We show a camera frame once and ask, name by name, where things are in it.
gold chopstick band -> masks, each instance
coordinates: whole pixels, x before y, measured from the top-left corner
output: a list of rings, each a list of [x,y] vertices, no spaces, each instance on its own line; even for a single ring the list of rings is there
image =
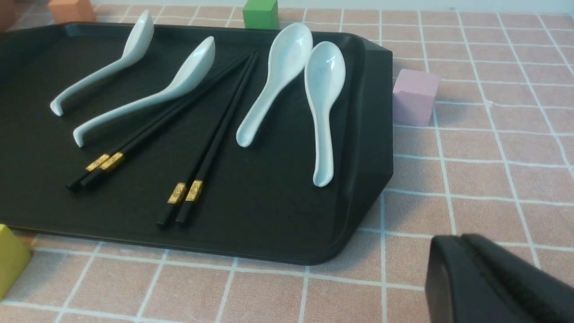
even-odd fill
[[[91,164],[89,164],[89,165],[86,167],[86,170],[87,170],[88,172],[93,171],[94,169],[100,167],[100,165],[101,165],[103,162],[105,162],[108,158],[110,158],[110,155],[108,155],[108,154],[106,154],[106,153],[103,154],[102,156],[98,157],[98,159],[94,160]]]
[[[105,170],[106,172],[111,172],[118,165],[120,165],[122,162],[123,162],[123,154],[120,152],[117,152],[112,157],[110,157],[106,161],[104,161],[100,165],[100,168]]]
[[[185,186],[185,183],[178,183],[173,189],[172,195],[169,196],[168,203],[178,205],[183,201],[183,196],[186,191],[187,187]]]
[[[199,197],[199,194],[201,194],[202,187],[202,181],[194,180],[193,184],[191,184],[191,187],[189,188],[189,193],[187,194],[187,197],[185,197],[185,200],[190,202],[195,201]]]

spoon handle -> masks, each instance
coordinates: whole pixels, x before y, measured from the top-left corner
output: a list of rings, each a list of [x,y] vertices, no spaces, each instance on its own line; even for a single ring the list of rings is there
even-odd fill
[[[74,93],[80,91],[81,89],[86,88],[94,84],[95,82],[124,69],[125,67],[127,67],[127,64],[122,59],[119,59],[105,67],[102,67],[101,69],[93,72],[92,74],[79,80],[69,88],[65,89],[50,103],[50,108],[57,116],[61,116],[62,114],[64,114],[61,107],[62,102],[64,102],[67,98],[72,96]]]
[[[324,187],[333,179],[333,143],[329,114],[324,113],[313,118],[315,124],[315,172],[313,184]]]
[[[255,103],[253,103],[251,109],[237,129],[235,139],[241,147],[248,147],[253,142],[253,138],[255,138],[261,122],[263,122],[267,111],[269,111],[275,97],[277,97],[280,91],[281,89],[277,89],[277,87],[265,84],[263,91],[261,91],[261,94],[257,100],[255,100]]]
[[[80,126],[78,126],[76,129],[74,129],[73,131],[73,137],[74,140],[76,141],[78,147],[82,147],[84,145],[84,134],[88,131],[90,131],[93,128],[96,128],[97,126],[103,125],[109,121],[112,121],[116,118],[119,118],[121,116],[125,116],[127,114],[130,114],[134,111],[143,109],[145,107],[149,107],[167,100],[170,100],[174,97],[173,94],[170,93],[166,93],[164,91],[150,95],[148,97],[145,98],[141,98],[137,101],[128,103],[124,106],[118,107],[114,110],[110,110],[106,113],[100,114],[99,116],[92,118],[86,122],[84,122],[83,124],[81,124]]]

green wooden block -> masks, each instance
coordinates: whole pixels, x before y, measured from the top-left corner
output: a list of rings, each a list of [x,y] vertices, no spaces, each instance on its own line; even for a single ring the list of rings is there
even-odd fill
[[[243,23],[247,29],[279,30],[277,0],[247,0]]]

orange wooden block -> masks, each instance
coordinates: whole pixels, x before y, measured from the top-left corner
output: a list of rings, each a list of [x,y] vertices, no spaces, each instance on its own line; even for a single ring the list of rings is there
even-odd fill
[[[12,0],[0,0],[0,32],[16,23],[16,10]]]
[[[51,0],[48,7],[57,24],[96,21],[90,0]]]

white ceramic spoon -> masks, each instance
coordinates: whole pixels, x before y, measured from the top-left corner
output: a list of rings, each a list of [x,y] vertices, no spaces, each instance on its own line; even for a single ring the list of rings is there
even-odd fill
[[[305,92],[315,124],[313,183],[323,187],[333,179],[333,143],[329,115],[345,83],[345,59],[337,45],[317,44],[305,66]]]
[[[236,140],[241,147],[253,142],[275,97],[301,73],[312,49],[313,36],[303,24],[289,25],[275,37],[269,51],[267,83],[237,129]]]
[[[143,108],[175,99],[193,90],[205,78],[215,58],[215,42],[213,37],[207,37],[181,65],[173,81],[162,91],[139,99],[127,105],[118,107],[112,111],[101,114],[73,131],[74,140],[78,147],[84,145],[84,134],[91,129],[105,124],[113,119],[124,116]]]
[[[122,57],[65,89],[50,103],[52,111],[57,116],[61,116],[64,114],[62,111],[62,102],[72,94],[128,66],[132,66],[137,61],[141,60],[148,51],[149,44],[152,42],[152,37],[153,19],[150,16],[149,11],[145,10],[135,23],[134,28],[130,32],[130,36],[127,38]]]

